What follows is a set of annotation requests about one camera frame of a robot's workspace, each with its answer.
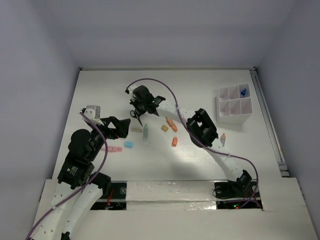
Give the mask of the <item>black scissors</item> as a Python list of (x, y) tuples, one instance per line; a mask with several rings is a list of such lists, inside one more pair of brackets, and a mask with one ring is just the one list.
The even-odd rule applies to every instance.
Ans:
[(132, 118), (134, 118), (134, 119), (137, 119), (138, 120), (138, 122), (139, 122), (139, 124), (143, 127), (144, 125), (143, 125), (143, 123), (142, 123), (142, 121), (141, 121), (141, 119), (140, 119), (140, 114), (138, 113), (138, 112), (136, 112), (135, 110), (131, 110), (130, 111), (130, 116), (132, 117)]

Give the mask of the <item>beige eraser stick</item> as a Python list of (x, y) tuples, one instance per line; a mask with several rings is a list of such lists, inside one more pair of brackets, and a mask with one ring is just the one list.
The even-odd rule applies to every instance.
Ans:
[(140, 128), (132, 128), (131, 130), (132, 130), (133, 132), (137, 132), (137, 133), (142, 133), (142, 132), (143, 132), (143, 130), (140, 129)]

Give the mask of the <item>yellow pencil sharpener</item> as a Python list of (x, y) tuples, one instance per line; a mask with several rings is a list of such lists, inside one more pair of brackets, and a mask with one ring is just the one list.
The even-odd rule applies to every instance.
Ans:
[(165, 126), (165, 125), (163, 125), (163, 126), (161, 127), (161, 129), (162, 129), (164, 132), (167, 132), (167, 131), (168, 131), (168, 127)]

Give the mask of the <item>orange utility knife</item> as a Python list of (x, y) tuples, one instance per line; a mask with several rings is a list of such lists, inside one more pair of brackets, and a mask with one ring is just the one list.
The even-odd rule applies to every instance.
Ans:
[(166, 117), (165, 119), (166, 119), (167, 124), (170, 126), (170, 128), (176, 133), (178, 131), (178, 128), (177, 128), (176, 124), (174, 123), (174, 121), (169, 117)]

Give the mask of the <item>blue cap glue pen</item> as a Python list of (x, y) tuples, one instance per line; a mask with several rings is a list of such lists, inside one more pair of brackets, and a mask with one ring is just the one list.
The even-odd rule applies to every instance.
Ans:
[(248, 89), (245, 87), (245, 88), (240, 92), (240, 95), (241, 95), (242, 97), (245, 97), (246, 94), (247, 94), (247, 91), (248, 91)]

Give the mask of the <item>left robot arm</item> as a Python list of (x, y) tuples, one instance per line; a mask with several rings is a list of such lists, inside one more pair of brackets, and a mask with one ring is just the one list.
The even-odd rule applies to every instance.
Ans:
[(111, 193), (111, 178), (95, 169), (93, 161), (101, 148), (108, 148), (108, 139), (127, 137), (131, 120), (96, 118), (91, 108), (80, 115), (92, 130), (72, 134), (49, 210), (34, 224), (28, 240), (73, 239), (94, 203)]

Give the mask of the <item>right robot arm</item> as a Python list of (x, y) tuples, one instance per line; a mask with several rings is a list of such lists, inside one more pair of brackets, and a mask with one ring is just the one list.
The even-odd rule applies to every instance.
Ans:
[(242, 196), (249, 189), (252, 177), (235, 160), (219, 140), (217, 128), (208, 113), (200, 108), (188, 110), (180, 108), (162, 96), (153, 96), (144, 85), (134, 84), (125, 90), (130, 95), (130, 104), (134, 106), (136, 117), (149, 113), (171, 119), (186, 128), (191, 141), (206, 150), (230, 182), (230, 190), (235, 196)]

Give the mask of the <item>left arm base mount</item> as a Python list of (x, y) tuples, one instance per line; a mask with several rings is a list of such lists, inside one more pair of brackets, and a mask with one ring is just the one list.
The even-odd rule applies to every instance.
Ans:
[(110, 176), (99, 173), (91, 183), (102, 187), (102, 196), (92, 205), (91, 210), (122, 211), (127, 209), (126, 181), (112, 181)]

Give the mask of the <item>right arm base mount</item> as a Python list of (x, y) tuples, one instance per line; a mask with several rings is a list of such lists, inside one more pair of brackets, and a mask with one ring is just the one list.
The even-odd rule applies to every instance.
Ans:
[(216, 181), (212, 195), (218, 210), (263, 209), (256, 179), (246, 182), (246, 185), (240, 181)]

